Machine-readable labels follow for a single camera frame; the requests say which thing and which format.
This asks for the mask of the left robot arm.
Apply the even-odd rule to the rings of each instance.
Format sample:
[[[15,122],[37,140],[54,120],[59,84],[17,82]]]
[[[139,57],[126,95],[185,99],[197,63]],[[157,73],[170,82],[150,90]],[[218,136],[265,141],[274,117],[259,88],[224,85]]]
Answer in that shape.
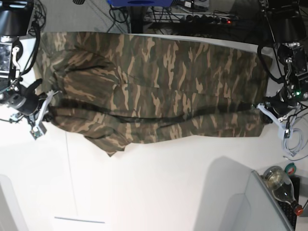
[[[308,35],[301,14],[301,9],[307,5],[305,0],[259,1],[268,37],[258,45],[257,55],[269,78],[282,84],[282,89],[265,101],[265,108],[276,118],[296,108],[307,108],[302,102],[308,99],[308,53],[301,44]],[[269,71],[261,54],[264,47],[271,47],[277,64],[283,65],[280,77]]]

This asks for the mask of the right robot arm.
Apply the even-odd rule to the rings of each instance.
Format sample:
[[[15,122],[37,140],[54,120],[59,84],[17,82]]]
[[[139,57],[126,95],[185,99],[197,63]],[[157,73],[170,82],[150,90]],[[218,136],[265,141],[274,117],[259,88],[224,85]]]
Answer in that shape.
[[[43,121],[48,112],[46,93],[36,94],[42,84],[41,78],[31,85],[22,85],[24,75],[33,68],[39,51],[40,31],[38,10],[39,0],[2,0],[0,2],[0,103],[17,110],[9,119],[17,123],[26,118],[31,126]],[[24,49],[21,37],[34,34],[34,48],[24,68],[18,63]]]

